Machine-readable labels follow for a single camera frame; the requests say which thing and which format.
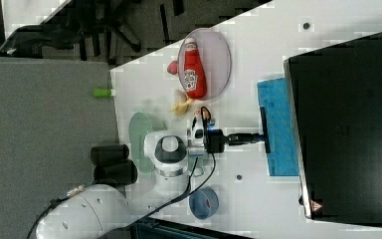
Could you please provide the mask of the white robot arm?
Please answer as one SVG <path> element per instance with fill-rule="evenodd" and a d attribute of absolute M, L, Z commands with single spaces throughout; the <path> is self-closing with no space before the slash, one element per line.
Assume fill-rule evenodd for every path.
<path fill-rule="evenodd" d="M 145 216 L 188 197 L 197 161 L 225 147 L 268 142 L 265 133 L 225 135 L 213 128 L 214 121 L 195 116 L 183 131 L 159 130 L 144 138 L 143 153 L 153 163 L 153 187 L 128 198 L 106 183 L 79 186 L 58 198 L 38 221 L 37 239 L 98 239 L 132 225 Z"/>

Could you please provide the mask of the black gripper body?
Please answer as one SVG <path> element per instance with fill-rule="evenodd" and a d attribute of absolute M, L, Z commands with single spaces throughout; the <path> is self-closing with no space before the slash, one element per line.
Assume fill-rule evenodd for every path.
<path fill-rule="evenodd" d="M 228 138 L 221 129 L 213 129 L 207 131 L 206 149 L 209 153 L 223 153 Z"/>

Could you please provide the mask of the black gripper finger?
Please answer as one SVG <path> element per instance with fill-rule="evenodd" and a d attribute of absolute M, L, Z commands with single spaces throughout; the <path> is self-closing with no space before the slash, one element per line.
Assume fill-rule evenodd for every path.
<path fill-rule="evenodd" d="M 232 133 L 228 135 L 229 139 L 258 139 L 262 137 L 259 133 Z"/>
<path fill-rule="evenodd" d="M 251 144 L 251 143 L 258 143 L 259 140 L 237 140 L 237 141 L 228 141 L 228 145 L 244 145 L 244 144 Z"/>

